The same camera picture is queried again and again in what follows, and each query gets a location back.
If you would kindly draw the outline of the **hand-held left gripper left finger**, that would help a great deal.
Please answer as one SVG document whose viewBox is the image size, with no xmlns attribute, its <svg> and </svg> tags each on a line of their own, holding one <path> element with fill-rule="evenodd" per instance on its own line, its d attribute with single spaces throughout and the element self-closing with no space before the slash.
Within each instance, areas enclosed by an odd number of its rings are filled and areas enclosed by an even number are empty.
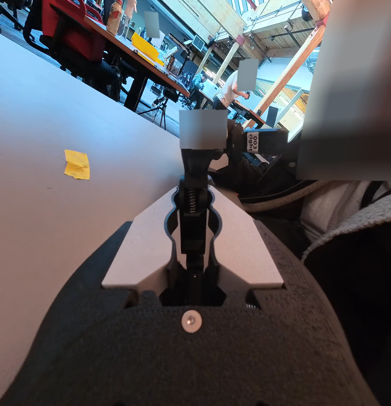
<svg viewBox="0 0 391 406">
<path fill-rule="evenodd" d="M 168 287 L 167 266 L 177 261 L 178 227 L 174 187 L 137 215 L 102 280 L 105 289 L 128 289 L 159 297 Z"/>
</svg>

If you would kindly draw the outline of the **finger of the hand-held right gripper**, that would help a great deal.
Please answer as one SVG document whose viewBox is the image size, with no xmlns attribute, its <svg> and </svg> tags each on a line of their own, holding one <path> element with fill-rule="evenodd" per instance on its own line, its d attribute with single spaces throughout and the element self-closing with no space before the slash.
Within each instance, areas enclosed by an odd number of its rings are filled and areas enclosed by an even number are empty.
<svg viewBox="0 0 391 406">
<path fill-rule="evenodd" d="M 229 164 L 228 156 L 223 151 L 213 151 L 211 152 L 211 157 L 213 158 L 209 164 L 209 172 L 216 172 Z"/>
</svg>

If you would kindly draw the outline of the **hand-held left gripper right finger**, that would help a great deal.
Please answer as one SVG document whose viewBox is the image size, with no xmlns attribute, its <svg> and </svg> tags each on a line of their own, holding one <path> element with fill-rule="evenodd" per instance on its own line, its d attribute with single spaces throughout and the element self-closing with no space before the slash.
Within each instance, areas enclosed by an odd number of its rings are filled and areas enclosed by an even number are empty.
<svg viewBox="0 0 391 406">
<path fill-rule="evenodd" d="M 253 218 L 214 186 L 209 192 L 213 283 L 226 295 L 282 288 L 284 280 Z"/>
</svg>

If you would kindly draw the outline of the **black plastic spring clamp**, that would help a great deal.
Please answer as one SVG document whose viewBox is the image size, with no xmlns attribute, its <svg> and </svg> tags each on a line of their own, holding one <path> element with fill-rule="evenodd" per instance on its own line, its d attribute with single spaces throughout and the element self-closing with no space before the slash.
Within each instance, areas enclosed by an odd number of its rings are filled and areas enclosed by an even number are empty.
<svg viewBox="0 0 391 406">
<path fill-rule="evenodd" d="M 186 255 L 188 303 L 201 305 L 207 215 L 212 200 L 208 168 L 215 152 L 182 149 L 181 153 L 184 165 L 184 177 L 178 188 L 181 253 Z"/>
</svg>

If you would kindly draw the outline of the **black tripod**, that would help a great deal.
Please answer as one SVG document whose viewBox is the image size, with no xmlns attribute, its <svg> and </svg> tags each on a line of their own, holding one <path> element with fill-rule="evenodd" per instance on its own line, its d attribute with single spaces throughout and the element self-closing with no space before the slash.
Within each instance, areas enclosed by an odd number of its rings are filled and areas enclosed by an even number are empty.
<svg viewBox="0 0 391 406">
<path fill-rule="evenodd" d="M 166 130 L 167 129 L 167 126 L 166 126 L 167 103 L 169 100 L 172 100 L 174 103 L 176 103 L 178 101 L 178 98 L 179 98 L 179 94 L 176 90 L 163 87 L 161 90 L 161 93 L 153 101 L 152 107 L 147 110 L 141 111 L 137 114 L 144 115 L 144 114 L 151 113 L 152 114 L 152 123 L 154 123 L 158 113 L 160 112 L 161 118 L 160 118 L 159 127 L 161 128 L 163 125 L 164 130 Z"/>
</svg>

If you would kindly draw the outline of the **brown wooden beam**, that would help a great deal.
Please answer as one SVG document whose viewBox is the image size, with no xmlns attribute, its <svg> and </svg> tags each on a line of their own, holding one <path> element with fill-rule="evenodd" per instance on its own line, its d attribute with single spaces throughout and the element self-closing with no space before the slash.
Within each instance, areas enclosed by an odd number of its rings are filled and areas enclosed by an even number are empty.
<svg viewBox="0 0 391 406">
<path fill-rule="evenodd" d="M 319 45 L 322 41 L 325 32 L 326 23 L 325 21 L 318 22 L 315 29 L 312 31 L 310 36 L 306 39 L 302 47 L 294 55 L 292 60 L 280 74 L 279 78 L 274 82 L 273 86 L 269 89 L 266 95 L 263 97 L 261 102 L 256 106 L 261 113 L 264 113 L 269 105 L 274 101 L 274 99 L 279 95 L 282 89 L 286 86 L 289 80 L 294 76 L 301 65 L 306 61 L 308 56 L 312 51 Z"/>
</svg>

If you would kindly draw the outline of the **white shirt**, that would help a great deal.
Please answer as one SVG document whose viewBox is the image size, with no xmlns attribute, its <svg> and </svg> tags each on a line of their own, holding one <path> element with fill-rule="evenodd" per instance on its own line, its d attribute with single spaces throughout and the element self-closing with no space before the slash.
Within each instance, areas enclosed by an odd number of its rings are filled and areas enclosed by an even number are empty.
<svg viewBox="0 0 391 406">
<path fill-rule="evenodd" d="M 361 208 L 371 181 L 330 181 L 304 199 L 300 222 L 311 243 L 337 228 Z"/>
</svg>

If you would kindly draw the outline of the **colourful picture box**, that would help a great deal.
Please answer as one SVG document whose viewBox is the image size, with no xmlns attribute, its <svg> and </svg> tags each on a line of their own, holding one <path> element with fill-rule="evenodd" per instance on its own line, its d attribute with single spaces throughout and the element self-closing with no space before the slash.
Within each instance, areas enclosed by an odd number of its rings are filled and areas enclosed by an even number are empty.
<svg viewBox="0 0 391 406">
<path fill-rule="evenodd" d="M 173 54 L 169 57 L 166 64 L 167 71 L 178 78 L 181 74 L 184 58 L 180 54 Z"/>
</svg>

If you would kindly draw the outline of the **yellow tape piece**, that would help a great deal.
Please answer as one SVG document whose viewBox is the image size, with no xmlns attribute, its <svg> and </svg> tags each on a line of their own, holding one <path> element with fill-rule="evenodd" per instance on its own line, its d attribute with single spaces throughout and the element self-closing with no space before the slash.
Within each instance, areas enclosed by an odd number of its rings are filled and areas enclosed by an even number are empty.
<svg viewBox="0 0 391 406">
<path fill-rule="evenodd" d="M 90 179 L 90 166 L 87 154 L 73 150 L 65 150 L 65 159 L 65 175 L 78 180 Z"/>
</svg>

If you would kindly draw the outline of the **long wooden table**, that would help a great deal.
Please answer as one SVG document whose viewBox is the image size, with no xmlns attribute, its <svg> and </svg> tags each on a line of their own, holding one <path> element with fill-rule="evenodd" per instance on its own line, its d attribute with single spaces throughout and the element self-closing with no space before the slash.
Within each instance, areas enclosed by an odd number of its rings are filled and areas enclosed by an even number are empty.
<svg viewBox="0 0 391 406">
<path fill-rule="evenodd" d="M 160 65 L 153 66 L 147 60 L 143 59 L 131 41 L 118 39 L 111 35 L 103 23 L 97 22 L 96 18 L 90 11 L 86 12 L 84 18 L 86 24 L 93 28 L 97 33 L 101 34 L 106 41 L 106 47 L 103 55 L 103 60 L 108 62 L 125 62 L 129 65 L 128 73 L 133 77 L 133 82 L 130 90 L 127 93 L 127 98 L 124 106 L 133 112 L 136 111 L 140 103 L 147 80 L 162 85 L 163 87 L 174 89 L 179 94 L 189 97 L 188 90 L 184 85 L 170 74 L 167 69 Z"/>
</svg>

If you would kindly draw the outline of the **black fleece-lined jacket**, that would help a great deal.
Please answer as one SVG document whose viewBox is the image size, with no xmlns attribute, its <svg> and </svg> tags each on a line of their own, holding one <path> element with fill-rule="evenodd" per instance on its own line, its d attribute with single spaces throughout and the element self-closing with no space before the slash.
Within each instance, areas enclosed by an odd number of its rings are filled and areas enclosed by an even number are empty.
<svg viewBox="0 0 391 406">
<path fill-rule="evenodd" d="M 391 405 L 391 181 L 371 181 L 360 210 L 314 243 L 300 222 L 305 197 L 249 213 L 303 259 L 376 399 Z"/>
</svg>

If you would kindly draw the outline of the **yellow plastic bin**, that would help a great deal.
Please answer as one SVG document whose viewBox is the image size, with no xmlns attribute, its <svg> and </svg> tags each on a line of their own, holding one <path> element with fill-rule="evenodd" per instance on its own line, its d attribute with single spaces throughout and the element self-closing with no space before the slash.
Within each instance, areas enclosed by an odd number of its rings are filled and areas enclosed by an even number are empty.
<svg viewBox="0 0 391 406">
<path fill-rule="evenodd" d="M 131 42 L 132 45 L 137 48 L 138 54 L 143 59 L 147 60 L 153 66 L 164 66 L 164 61 L 159 58 L 160 51 L 136 32 L 133 33 Z"/>
</svg>

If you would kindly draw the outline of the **brown snack jar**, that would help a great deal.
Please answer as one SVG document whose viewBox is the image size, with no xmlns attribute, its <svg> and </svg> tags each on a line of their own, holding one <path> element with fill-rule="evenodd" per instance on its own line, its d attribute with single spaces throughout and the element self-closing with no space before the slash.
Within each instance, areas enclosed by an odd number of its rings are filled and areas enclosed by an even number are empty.
<svg viewBox="0 0 391 406">
<path fill-rule="evenodd" d="M 106 11 L 107 14 L 107 31 L 114 37 L 117 35 L 121 18 L 122 18 L 122 5 L 121 0 L 107 1 Z"/>
</svg>

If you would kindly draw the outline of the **red office chair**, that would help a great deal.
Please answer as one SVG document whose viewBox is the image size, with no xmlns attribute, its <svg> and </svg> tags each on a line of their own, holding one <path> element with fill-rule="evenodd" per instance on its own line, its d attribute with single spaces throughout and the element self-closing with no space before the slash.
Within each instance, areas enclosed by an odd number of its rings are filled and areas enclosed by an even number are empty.
<svg viewBox="0 0 391 406">
<path fill-rule="evenodd" d="M 100 14 L 84 1 L 33 1 L 23 37 L 32 48 L 48 55 L 75 78 L 118 101 L 118 70 L 103 60 L 105 38 L 85 23 L 90 11 L 97 22 Z"/>
</svg>

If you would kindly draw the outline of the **light wooden post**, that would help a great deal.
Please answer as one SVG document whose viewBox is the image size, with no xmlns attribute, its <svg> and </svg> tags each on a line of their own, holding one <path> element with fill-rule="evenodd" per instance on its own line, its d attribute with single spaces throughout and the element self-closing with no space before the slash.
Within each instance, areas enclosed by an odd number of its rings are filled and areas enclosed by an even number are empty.
<svg viewBox="0 0 391 406">
<path fill-rule="evenodd" d="M 228 54 L 226 55 L 225 59 L 223 60 L 223 63 L 219 67 L 215 77 L 213 78 L 213 84 L 217 84 L 218 80 L 222 77 L 223 73 L 225 72 L 226 68 L 228 67 L 229 63 L 232 61 L 233 56 L 235 53 L 238 51 L 239 47 L 244 44 L 244 37 L 243 35 L 238 35 L 232 47 L 230 48 Z"/>
</svg>

